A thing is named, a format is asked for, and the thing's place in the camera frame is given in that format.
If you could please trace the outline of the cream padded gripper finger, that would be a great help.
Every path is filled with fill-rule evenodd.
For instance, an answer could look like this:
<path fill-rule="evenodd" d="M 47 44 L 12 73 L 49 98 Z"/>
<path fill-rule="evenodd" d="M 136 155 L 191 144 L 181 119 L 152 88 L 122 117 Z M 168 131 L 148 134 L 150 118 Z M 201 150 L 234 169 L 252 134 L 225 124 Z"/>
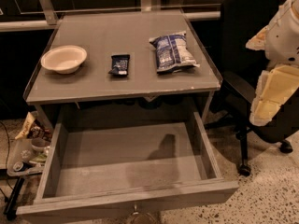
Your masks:
<path fill-rule="evenodd" d="M 265 26 L 255 36 L 248 40 L 246 48 L 251 50 L 265 50 L 265 37 L 267 31 L 268 26 Z"/>
<path fill-rule="evenodd" d="M 249 121 L 255 126 L 269 123 L 299 88 L 299 67 L 278 65 L 262 71 L 252 101 Z"/>

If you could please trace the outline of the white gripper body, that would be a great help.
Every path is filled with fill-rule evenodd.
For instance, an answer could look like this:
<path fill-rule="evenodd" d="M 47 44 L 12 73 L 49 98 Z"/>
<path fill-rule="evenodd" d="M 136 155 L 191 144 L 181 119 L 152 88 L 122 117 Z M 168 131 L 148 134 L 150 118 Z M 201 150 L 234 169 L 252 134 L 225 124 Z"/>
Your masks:
<path fill-rule="evenodd" d="M 276 63 L 299 64 L 299 0 L 287 0 L 268 23 L 265 56 Z"/>

